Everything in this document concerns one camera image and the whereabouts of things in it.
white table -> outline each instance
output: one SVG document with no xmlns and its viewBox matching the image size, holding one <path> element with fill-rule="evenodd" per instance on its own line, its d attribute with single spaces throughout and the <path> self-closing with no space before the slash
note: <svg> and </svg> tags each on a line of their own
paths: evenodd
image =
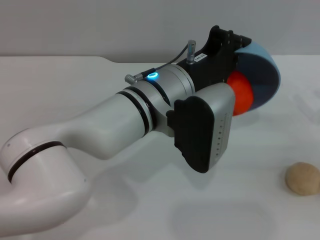
<svg viewBox="0 0 320 240">
<path fill-rule="evenodd" d="M 94 185 L 86 208 L 55 229 L 3 239 L 318 239 L 320 196 L 292 194 L 283 177 L 298 161 L 320 167 L 320 56 L 274 59 L 282 76 L 278 93 L 258 110 L 233 118 L 227 151 L 208 173 L 192 170 L 173 139 L 160 133 L 105 161 L 72 149 Z M 0 144 L 27 127 L 94 106 L 125 88 L 126 74 L 155 65 L 100 57 L 0 57 Z M 0 172 L 0 194 L 8 190 Z"/>
</svg>

light blue object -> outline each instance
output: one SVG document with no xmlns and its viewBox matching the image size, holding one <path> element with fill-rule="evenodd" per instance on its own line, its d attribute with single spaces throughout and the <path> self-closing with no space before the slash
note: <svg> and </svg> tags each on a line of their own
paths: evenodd
<svg viewBox="0 0 320 240">
<path fill-rule="evenodd" d="M 243 73 L 252 86 L 254 100 L 250 110 L 256 109 L 268 102 L 278 91 L 279 69 L 269 53 L 255 42 L 235 53 L 239 55 L 236 70 Z"/>
<path fill-rule="evenodd" d="M 150 73 L 148 76 L 146 76 L 148 79 L 151 79 L 151 80 L 155 80 L 157 77 L 158 77 L 158 73 L 157 72 L 153 72 L 153 73 Z"/>
</svg>

tan ball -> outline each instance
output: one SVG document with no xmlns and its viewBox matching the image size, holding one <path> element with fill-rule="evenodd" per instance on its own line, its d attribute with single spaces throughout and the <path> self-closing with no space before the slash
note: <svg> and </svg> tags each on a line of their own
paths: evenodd
<svg viewBox="0 0 320 240">
<path fill-rule="evenodd" d="M 315 195 L 320 191 L 320 171 L 309 163 L 297 162 L 287 169 L 285 182 L 296 194 Z"/>
</svg>

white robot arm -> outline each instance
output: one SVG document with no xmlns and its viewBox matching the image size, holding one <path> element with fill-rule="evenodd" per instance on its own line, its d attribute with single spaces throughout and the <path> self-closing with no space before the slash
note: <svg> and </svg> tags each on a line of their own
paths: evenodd
<svg viewBox="0 0 320 240">
<path fill-rule="evenodd" d="M 214 163 L 227 147 L 235 102 L 232 89 L 218 83 L 195 93 L 188 74 L 173 64 L 157 74 L 157 84 L 165 90 L 172 106 L 176 100 L 199 98 L 215 113 L 215 119 L 223 120 L 219 124 L 224 133 L 213 131 L 216 137 L 212 144 L 221 142 L 219 154 L 212 153 L 211 164 Z M 69 121 L 29 128 L 13 136 L 0 152 L 0 165 L 12 184 L 12 191 L 0 197 L 0 236 L 53 228 L 85 206 L 91 196 L 90 183 L 68 148 L 108 159 L 152 130 L 173 137 L 166 116 L 170 111 L 176 114 L 173 110 L 151 83 L 141 80 Z"/>
<path fill-rule="evenodd" d="M 200 51 L 189 41 L 187 58 L 178 64 L 127 75 L 131 86 L 93 109 L 10 138 L 0 151 L 12 184 L 0 196 L 0 237 L 51 229 L 87 204 L 90 183 L 68 148 L 108 159 L 158 131 L 174 137 L 191 168 L 207 172 L 228 144 L 235 94 L 225 81 L 238 62 L 234 52 L 250 43 L 215 26 Z"/>
</svg>

cable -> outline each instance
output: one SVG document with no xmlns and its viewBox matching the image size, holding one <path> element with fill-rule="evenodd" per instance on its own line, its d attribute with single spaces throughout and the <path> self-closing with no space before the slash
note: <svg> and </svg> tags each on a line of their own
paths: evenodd
<svg viewBox="0 0 320 240">
<path fill-rule="evenodd" d="M 183 50 L 178 54 L 178 56 L 176 56 L 174 59 L 172 59 L 171 61 L 167 62 L 166 64 L 158 66 L 156 68 L 150 68 L 147 71 L 140 72 L 140 73 L 138 73 L 137 75 L 134 75 L 134 76 L 128 74 L 128 75 L 125 76 L 124 80 L 127 83 L 132 85 L 132 84 L 136 83 L 137 81 L 140 81 L 140 80 L 144 79 L 149 74 L 152 74 L 155 71 L 157 71 L 159 69 L 162 69 L 163 67 L 175 62 L 178 58 L 180 58 L 182 56 L 182 54 L 184 54 L 184 52 L 187 50 L 187 48 L 188 48 L 188 44 L 183 48 Z"/>
<path fill-rule="evenodd" d="M 178 58 L 180 58 L 180 57 L 182 56 L 182 54 L 184 54 L 184 52 L 187 50 L 187 48 L 188 48 L 188 44 L 185 45 L 185 47 L 184 47 L 183 50 L 179 53 L 178 56 L 176 56 L 176 57 L 175 57 L 174 59 L 172 59 L 170 62 L 168 62 L 168 63 L 166 63 L 166 64 L 164 64 L 164 65 L 162 65 L 162 66 L 156 67 L 155 70 L 162 69 L 163 67 L 165 67 L 165 66 L 167 66 L 167 65 L 172 64 L 173 62 L 175 62 Z"/>
</svg>

